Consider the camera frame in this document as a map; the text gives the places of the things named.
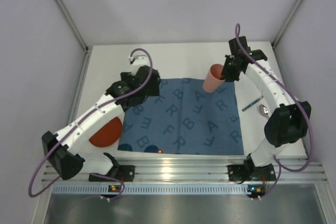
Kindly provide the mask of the red plastic plate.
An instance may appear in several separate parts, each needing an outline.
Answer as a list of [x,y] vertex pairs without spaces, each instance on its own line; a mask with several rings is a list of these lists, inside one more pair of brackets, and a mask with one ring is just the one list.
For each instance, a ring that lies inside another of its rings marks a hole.
[[122,134],[122,122],[116,117],[98,130],[89,142],[95,147],[108,147],[113,145]]

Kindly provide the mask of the pink plastic cup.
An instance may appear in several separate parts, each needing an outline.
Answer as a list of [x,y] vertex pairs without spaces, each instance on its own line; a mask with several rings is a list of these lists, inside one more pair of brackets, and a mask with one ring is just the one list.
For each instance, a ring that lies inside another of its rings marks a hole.
[[210,67],[202,86],[205,92],[213,93],[220,85],[225,82],[225,79],[223,79],[221,76],[223,67],[224,66],[221,64],[213,64]]

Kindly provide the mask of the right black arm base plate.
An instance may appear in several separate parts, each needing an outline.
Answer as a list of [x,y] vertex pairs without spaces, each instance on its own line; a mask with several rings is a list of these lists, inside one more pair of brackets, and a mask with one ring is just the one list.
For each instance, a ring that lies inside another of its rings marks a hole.
[[243,182],[275,181],[276,175],[272,164],[263,167],[247,168],[244,165],[228,165],[230,182],[242,184]]

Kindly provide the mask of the blue letter-print cloth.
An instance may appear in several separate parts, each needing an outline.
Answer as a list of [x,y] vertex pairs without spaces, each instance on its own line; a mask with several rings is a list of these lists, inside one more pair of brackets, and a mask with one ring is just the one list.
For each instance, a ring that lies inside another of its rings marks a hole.
[[235,85],[213,93],[200,79],[163,79],[160,94],[126,111],[118,150],[189,155],[243,155]]

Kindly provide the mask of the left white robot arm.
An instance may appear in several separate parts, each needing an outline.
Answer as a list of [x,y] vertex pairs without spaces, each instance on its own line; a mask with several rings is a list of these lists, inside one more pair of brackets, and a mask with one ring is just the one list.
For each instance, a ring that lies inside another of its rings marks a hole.
[[119,163],[109,153],[85,153],[82,146],[111,120],[160,94],[159,72],[140,66],[136,73],[123,72],[101,98],[67,127],[42,136],[45,156],[63,180],[77,174],[115,176]]

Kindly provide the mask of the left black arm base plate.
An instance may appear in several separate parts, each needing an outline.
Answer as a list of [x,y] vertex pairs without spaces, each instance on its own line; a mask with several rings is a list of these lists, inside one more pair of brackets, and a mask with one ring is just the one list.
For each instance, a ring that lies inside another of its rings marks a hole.
[[[135,166],[133,165],[120,165],[119,167],[113,167],[105,176],[113,177],[122,182],[132,182],[135,175]],[[90,182],[110,182],[110,179],[101,178],[93,175],[89,175]]]

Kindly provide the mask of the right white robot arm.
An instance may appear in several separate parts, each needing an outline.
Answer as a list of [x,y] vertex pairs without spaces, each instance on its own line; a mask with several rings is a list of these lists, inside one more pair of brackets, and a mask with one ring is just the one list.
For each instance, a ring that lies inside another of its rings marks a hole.
[[268,105],[269,118],[264,126],[264,140],[240,166],[230,166],[229,179],[242,181],[275,180],[272,159],[285,148],[306,136],[310,118],[309,102],[294,100],[274,74],[267,56],[260,49],[251,50],[246,37],[231,39],[230,55],[225,57],[221,78],[239,81],[241,74],[248,77]]

